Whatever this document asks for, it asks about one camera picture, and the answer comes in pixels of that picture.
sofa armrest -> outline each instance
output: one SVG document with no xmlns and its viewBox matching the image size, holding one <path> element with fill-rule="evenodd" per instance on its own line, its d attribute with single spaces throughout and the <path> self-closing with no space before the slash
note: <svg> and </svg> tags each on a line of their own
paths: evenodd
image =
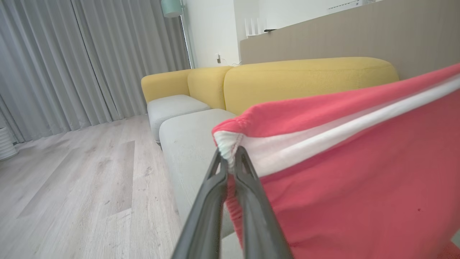
<svg viewBox="0 0 460 259">
<path fill-rule="evenodd" d="M 147 103 L 172 95 L 190 95 L 187 77 L 192 69 L 145 76 L 141 80 L 142 92 Z"/>
</svg>

floor lamp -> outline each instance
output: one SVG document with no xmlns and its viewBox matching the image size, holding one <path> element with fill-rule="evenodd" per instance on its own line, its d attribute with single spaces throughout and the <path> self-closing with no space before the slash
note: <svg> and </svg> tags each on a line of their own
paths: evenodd
<svg viewBox="0 0 460 259">
<path fill-rule="evenodd" d="M 185 45 L 189 54 L 190 67 L 196 68 L 195 60 L 193 58 L 193 43 L 189 32 L 189 23 L 185 15 L 187 12 L 185 5 L 181 4 L 180 0 L 161 0 L 161 8 L 163 10 L 164 17 L 180 17 L 182 21 L 182 29 L 184 30 Z"/>
</svg>

yellow cushion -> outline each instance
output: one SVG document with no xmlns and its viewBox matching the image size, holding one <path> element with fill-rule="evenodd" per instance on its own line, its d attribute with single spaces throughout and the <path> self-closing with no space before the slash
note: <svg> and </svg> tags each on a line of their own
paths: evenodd
<svg viewBox="0 0 460 259">
<path fill-rule="evenodd" d="M 190 96 L 212 109 L 225 109 L 224 77 L 232 66 L 193 69 L 189 74 Z"/>
<path fill-rule="evenodd" d="M 374 58 L 305 59 L 242 65 L 227 72 L 225 106 L 241 114 L 276 100 L 337 93 L 398 81 L 395 68 Z"/>
<path fill-rule="evenodd" d="M 147 103 L 172 95 L 189 95 L 187 76 L 192 69 L 154 74 L 141 80 L 142 92 Z"/>
</svg>

red and white fabric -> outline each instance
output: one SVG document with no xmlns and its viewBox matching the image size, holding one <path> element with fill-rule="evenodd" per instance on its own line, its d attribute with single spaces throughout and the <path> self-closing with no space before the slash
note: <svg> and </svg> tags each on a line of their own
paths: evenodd
<svg viewBox="0 0 460 259">
<path fill-rule="evenodd" d="M 460 228 L 460 64 L 255 105 L 213 137 L 246 148 L 295 258 L 432 259 Z M 242 212 L 226 200 L 242 238 Z"/>
</svg>

curtain fold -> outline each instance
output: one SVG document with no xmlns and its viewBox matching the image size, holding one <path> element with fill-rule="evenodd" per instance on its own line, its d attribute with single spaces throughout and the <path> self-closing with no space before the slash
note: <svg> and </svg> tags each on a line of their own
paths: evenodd
<svg viewBox="0 0 460 259">
<path fill-rule="evenodd" d="M 0 53 L 0 112 L 18 142 L 145 114 L 141 78 L 190 68 L 159 0 L 2 0 Z"/>
<path fill-rule="evenodd" d="M 142 77 L 190 68 L 180 20 L 165 19 L 159 0 L 72 4 L 96 77 L 120 118 L 147 112 Z"/>
</svg>

